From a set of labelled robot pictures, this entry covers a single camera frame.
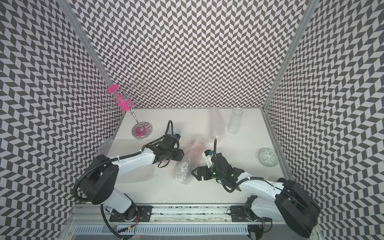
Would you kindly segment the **pink vase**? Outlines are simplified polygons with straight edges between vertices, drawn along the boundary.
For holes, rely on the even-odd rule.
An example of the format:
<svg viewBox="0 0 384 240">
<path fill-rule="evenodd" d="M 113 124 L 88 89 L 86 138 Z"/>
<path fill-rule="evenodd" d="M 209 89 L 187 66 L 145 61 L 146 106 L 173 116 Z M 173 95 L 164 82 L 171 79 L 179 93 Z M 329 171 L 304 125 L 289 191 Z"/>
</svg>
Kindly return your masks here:
<svg viewBox="0 0 384 240">
<path fill-rule="evenodd" d="M 206 149 L 206 140 L 202 136 L 196 135 L 192 138 L 184 151 L 182 160 L 175 165 L 173 177 L 176 182 L 183 185 L 190 182 L 193 178 L 192 171 L 198 166 Z"/>
</svg>

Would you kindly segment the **clear glass vase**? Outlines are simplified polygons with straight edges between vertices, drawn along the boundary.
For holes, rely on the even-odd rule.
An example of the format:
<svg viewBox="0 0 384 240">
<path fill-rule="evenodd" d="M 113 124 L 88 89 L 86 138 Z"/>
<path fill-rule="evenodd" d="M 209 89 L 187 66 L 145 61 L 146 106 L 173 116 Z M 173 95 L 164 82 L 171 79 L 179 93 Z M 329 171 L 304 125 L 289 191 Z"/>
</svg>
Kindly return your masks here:
<svg viewBox="0 0 384 240">
<path fill-rule="evenodd" d="M 243 111 L 240 108 L 234 108 L 230 117 L 230 121 L 227 127 L 228 133 L 234 135 L 240 130 Z"/>
</svg>

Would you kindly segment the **clear bubble wrap sheet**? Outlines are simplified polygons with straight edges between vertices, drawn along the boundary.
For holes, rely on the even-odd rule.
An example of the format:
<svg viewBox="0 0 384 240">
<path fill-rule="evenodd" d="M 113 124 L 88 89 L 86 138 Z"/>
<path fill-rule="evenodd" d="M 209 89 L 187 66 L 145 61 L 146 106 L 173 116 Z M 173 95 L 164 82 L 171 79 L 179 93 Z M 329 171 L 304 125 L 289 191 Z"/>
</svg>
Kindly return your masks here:
<svg viewBox="0 0 384 240">
<path fill-rule="evenodd" d="M 105 156 L 107 158 L 115 157 L 116 150 L 114 149 L 115 140 L 113 139 L 102 139 L 100 141 L 99 148 L 96 152 L 96 157 L 98 156 Z"/>
</svg>

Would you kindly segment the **blue purple vase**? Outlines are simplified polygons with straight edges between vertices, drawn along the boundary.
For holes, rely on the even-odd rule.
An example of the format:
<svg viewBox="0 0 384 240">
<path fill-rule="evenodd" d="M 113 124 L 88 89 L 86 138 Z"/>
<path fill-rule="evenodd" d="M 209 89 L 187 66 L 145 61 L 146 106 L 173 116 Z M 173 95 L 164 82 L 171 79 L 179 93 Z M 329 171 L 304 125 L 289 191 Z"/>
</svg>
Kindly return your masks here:
<svg viewBox="0 0 384 240">
<path fill-rule="evenodd" d="M 175 136 L 175 135 L 181 136 L 181 131 L 178 128 L 173 127 L 172 129 L 169 129 L 168 134 L 171 134 L 173 136 Z"/>
</svg>

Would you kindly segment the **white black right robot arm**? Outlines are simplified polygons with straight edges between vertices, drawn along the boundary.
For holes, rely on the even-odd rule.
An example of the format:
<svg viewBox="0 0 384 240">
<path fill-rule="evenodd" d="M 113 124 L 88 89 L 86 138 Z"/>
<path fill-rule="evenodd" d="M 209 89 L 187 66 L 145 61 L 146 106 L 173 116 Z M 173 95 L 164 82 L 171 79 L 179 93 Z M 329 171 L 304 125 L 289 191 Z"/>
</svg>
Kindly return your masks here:
<svg viewBox="0 0 384 240">
<path fill-rule="evenodd" d="M 203 157 L 207 165 L 191 172 L 198 181 L 215 179 L 228 193 L 250 193 L 243 206 L 230 207 L 234 222 L 285 223 L 299 236 L 311 236 L 321 208 L 298 183 L 284 178 L 273 182 L 254 177 L 233 168 L 222 154 L 211 150 L 205 151 Z"/>
</svg>

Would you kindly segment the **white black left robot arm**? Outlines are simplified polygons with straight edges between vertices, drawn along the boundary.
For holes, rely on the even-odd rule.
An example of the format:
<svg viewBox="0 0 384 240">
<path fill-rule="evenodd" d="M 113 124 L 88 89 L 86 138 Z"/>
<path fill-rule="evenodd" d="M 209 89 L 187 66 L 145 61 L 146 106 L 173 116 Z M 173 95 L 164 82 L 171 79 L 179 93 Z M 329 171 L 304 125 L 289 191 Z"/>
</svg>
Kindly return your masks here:
<svg viewBox="0 0 384 240">
<path fill-rule="evenodd" d="M 165 134 L 133 154 L 114 158 L 97 156 L 76 181 L 73 187 L 74 198 L 109 207 L 123 221 L 132 221 L 138 216 L 139 210 L 131 198 L 115 189 L 116 180 L 125 173 L 163 160 L 180 162 L 184 156 L 180 149 L 180 138 L 179 134 Z"/>
</svg>

